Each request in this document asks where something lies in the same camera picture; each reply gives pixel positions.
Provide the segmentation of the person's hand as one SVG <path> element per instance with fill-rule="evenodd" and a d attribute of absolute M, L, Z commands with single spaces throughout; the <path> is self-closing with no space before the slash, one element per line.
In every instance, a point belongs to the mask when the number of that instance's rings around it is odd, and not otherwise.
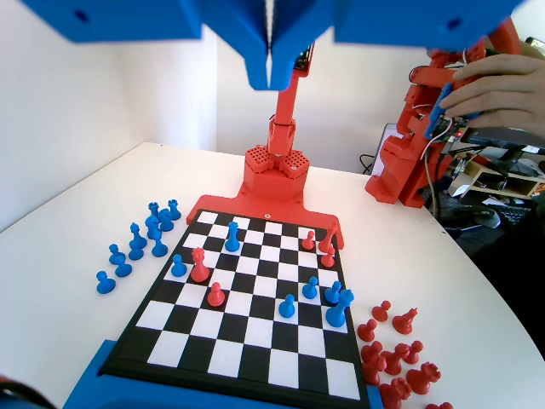
<path fill-rule="evenodd" d="M 493 55 L 472 62 L 453 75 L 476 76 L 446 96 L 440 106 L 454 118 L 478 113 L 472 128 L 521 129 L 544 137 L 544 61 L 523 55 Z"/>

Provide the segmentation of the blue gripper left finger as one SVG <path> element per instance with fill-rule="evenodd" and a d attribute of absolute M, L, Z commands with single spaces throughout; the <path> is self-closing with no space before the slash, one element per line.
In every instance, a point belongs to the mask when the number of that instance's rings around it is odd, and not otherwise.
<path fill-rule="evenodd" d="M 191 39 L 206 25 L 244 59 L 252 89 L 268 90 L 267 17 L 264 1 L 182 1 Z"/>

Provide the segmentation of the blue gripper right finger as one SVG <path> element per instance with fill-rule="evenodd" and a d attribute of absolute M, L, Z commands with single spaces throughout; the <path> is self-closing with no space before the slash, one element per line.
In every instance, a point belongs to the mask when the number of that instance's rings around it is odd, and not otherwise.
<path fill-rule="evenodd" d="M 295 59 L 334 22 L 336 1 L 275 1 L 272 10 L 272 90 L 289 87 Z"/>

